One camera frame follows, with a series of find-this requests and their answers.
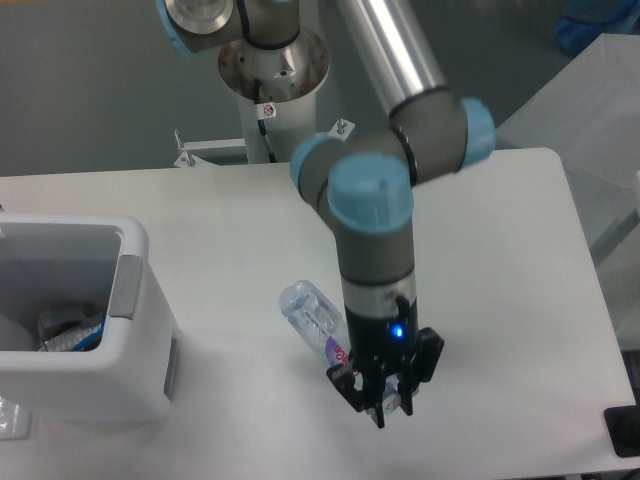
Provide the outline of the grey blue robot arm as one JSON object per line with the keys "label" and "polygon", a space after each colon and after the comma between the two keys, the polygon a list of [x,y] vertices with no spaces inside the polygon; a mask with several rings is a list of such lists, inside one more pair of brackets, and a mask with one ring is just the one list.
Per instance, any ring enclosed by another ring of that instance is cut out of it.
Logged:
{"label": "grey blue robot arm", "polygon": [[475,98],[450,90],[406,1],[338,5],[388,120],[361,138],[321,134],[315,95],[328,52],[301,24],[296,1],[160,1],[182,54],[219,49],[218,70],[239,101],[247,159],[285,162],[301,198],[334,235],[350,351],[330,382],[375,424],[389,396],[413,411],[444,342],[418,324],[412,190],[494,150],[495,126]]}

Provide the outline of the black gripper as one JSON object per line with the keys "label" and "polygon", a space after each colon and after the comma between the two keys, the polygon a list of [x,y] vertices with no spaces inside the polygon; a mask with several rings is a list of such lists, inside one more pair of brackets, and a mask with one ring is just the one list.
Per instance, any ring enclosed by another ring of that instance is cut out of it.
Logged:
{"label": "black gripper", "polygon": [[344,400],[356,412],[368,411],[378,428],[385,427],[382,401],[387,378],[397,377],[400,407],[411,416],[413,396],[421,383],[431,381],[444,348],[444,339],[434,329],[418,331],[416,302],[400,295],[392,310],[391,316],[371,318],[347,309],[353,366],[339,364],[326,371]]}

